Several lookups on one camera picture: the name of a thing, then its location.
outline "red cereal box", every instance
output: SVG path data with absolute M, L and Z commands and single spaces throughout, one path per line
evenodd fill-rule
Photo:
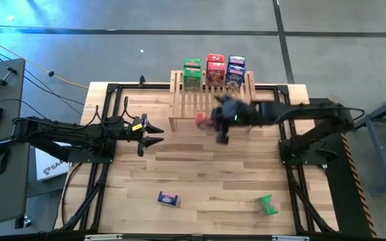
M 222 54 L 208 54 L 207 62 L 224 63 L 224 55 L 222 55 Z
M 208 62 L 206 83 L 209 86 L 223 86 L 225 69 L 224 63 Z

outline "small box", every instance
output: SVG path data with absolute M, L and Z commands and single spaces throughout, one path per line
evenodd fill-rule
M 159 197 L 157 198 L 157 201 L 160 204 L 176 208 L 178 205 L 179 199 L 178 199 L 178 196 L 175 194 L 161 191 L 161 192 L 159 192 Z
M 196 58 L 185 58 L 184 59 L 184 68 L 197 68 L 201 69 L 202 61 Z
M 240 66 L 227 66 L 225 85 L 229 88 L 240 88 L 245 78 L 245 68 Z
M 202 71 L 195 68 L 184 68 L 183 81 L 185 91 L 199 91 L 202 88 L 200 81 Z
M 245 57 L 229 56 L 229 64 L 245 68 Z
M 224 63 L 208 62 L 206 84 L 209 86 L 223 86 L 225 70 Z
M 208 54 L 208 59 L 206 60 L 207 63 L 209 62 L 217 62 L 217 63 L 224 63 L 224 55 L 222 54 Z
M 274 215 L 278 213 L 278 208 L 274 202 L 272 195 L 260 197 L 255 200 L 260 214 L 262 215 Z

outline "white box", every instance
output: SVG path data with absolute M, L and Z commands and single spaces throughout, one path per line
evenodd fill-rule
M 61 146 L 70 146 L 70 144 L 66 143 L 55 143 Z M 35 157 L 37 163 L 37 181 L 44 181 L 68 172 L 68 163 L 58 160 L 38 148 L 35 148 Z

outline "concrete floor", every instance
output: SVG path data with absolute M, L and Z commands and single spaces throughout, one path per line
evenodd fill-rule
M 386 1 L 279 0 L 286 31 L 386 31 Z M 7 16 L 14 16 L 7 21 Z M 0 0 L 0 25 L 89 29 L 277 30 L 271 0 Z M 42 35 L 0 33 L 0 44 L 64 78 L 91 81 L 168 81 L 186 56 L 205 59 L 209 52 L 242 54 L 257 82 L 286 83 L 281 47 L 272 36 Z M 386 38 L 287 37 L 294 80 L 310 97 L 333 97 L 367 112 L 386 101 Z M 3 52 L 10 58 L 10 53 Z M 83 102 L 86 90 L 69 86 L 27 65 L 56 93 Z M 25 83 L 23 100 L 48 118 L 78 122 L 64 103 Z M 53 106 L 63 106 L 55 111 Z M 35 113 L 26 106 L 23 116 Z M 386 127 L 379 126 L 386 140 Z M 383 184 L 380 166 L 365 130 L 348 135 L 375 229 L 386 238 L 386 194 L 372 196 Z M 51 230 L 60 193 L 28 199 L 32 227 L 0 235 Z

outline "desk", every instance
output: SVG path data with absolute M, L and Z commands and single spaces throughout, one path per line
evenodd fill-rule
M 8 73 L 7 66 L 17 70 L 17 74 L 11 74 L 7 79 L 7 85 L 0 86 L 0 100 L 12 98 L 21 100 L 25 60 L 16 59 L 0 62 L 0 79 Z M 0 102 L 0 107 L 4 109 L 0 120 L 0 141 L 5 141 L 11 138 L 11 132 L 13 131 L 12 120 L 19 117 L 20 106 L 20 101 L 16 100 Z
M 93 116 L 95 105 L 102 110 L 106 82 L 92 82 L 81 123 Z M 288 85 L 292 104 L 308 103 L 306 86 Z M 202 233 L 202 234 L 295 234 L 292 206 L 285 168 L 279 160 L 277 126 L 231 129 L 229 145 L 215 143 L 214 135 L 199 131 L 191 120 L 179 121 L 171 132 L 169 90 L 124 90 L 129 96 L 131 115 L 147 113 L 151 123 L 165 130 L 165 138 L 146 152 L 136 154 L 135 143 L 118 142 L 105 189 L 99 232 L 116 233 Z M 261 100 L 273 100 L 273 93 L 257 90 Z M 297 120 L 303 134 L 314 126 L 312 120 Z M 66 217 L 84 199 L 90 164 L 78 169 L 66 192 Z M 338 229 L 332 198 L 324 172 L 305 166 L 311 202 L 328 222 Z M 180 196 L 180 207 L 156 203 L 159 191 Z M 272 194 L 281 206 L 274 216 L 260 216 L 253 200 Z M 88 226 L 94 213 L 92 202 Z M 300 204 L 302 223 L 306 227 Z M 55 228 L 62 225 L 58 216 Z
M 0 62 L 0 78 L 7 73 L 7 65 L 17 70 L 18 74 L 12 74 L 7 79 L 7 85 L 0 86 L 0 100 L 21 99 L 25 60 Z M 19 117 L 20 104 L 15 100 L 0 102 L 0 107 L 4 109 L 0 120 L 0 141 L 11 138 L 12 120 Z M 0 175 L 0 222 L 20 218 L 25 213 L 29 143 L 12 143 L 8 158 L 7 168 Z

